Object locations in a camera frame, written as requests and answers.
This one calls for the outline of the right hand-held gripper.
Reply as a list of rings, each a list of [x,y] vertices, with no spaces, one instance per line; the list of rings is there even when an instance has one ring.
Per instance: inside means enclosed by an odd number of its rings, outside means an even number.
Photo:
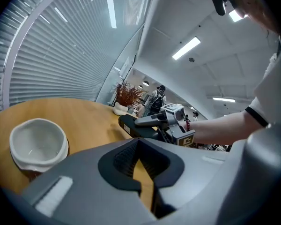
[[[178,146],[189,147],[192,145],[195,130],[186,129],[181,125],[190,124],[184,112],[184,107],[177,104],[167,104],[160,109],[160,113],[138,118],[134,121],[136,126],[158,127],[158,140]]]

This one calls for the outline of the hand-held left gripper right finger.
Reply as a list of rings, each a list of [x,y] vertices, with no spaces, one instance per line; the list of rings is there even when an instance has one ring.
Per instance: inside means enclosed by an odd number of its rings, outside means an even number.
[[[161,189],[162,200],[174,207],[181,208],[188,203],[218,172],[228,157],[228,152],[201,150],[166,144],[153,139],[149,142],[178,155],[185,164],[185,169],[174,186]]]

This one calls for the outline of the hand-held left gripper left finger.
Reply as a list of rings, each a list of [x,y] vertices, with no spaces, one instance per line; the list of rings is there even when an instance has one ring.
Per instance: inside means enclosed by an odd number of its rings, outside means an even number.
[[[44,225],[146,225],[156,221],[133,178],[138,140],[83,150],[37,177],[23,191]]]

